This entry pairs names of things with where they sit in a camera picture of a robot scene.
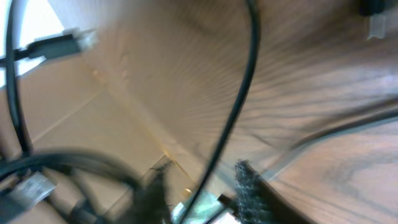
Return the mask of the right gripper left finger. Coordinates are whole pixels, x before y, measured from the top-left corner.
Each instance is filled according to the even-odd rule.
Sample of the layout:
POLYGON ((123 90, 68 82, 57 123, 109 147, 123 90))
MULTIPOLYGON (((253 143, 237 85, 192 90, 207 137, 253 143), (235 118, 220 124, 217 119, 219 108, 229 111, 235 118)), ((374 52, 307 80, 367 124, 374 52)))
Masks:
POLYGON ((167 169, 172 161, 167 160, 152 168, 154 173, 149 183, 133 197, 132 205, 116 219, 117 224, 172 224, 172 217, 167 205, 167 169))

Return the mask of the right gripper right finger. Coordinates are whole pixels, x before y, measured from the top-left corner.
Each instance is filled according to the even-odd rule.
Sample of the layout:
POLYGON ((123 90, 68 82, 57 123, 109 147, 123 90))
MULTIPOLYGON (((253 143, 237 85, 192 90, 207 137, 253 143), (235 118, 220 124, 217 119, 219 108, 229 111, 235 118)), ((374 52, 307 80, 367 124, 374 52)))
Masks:
POLYGON ((251 224, 314 224, 286 201, 247 161, 235 163, 238 218, 251 224))

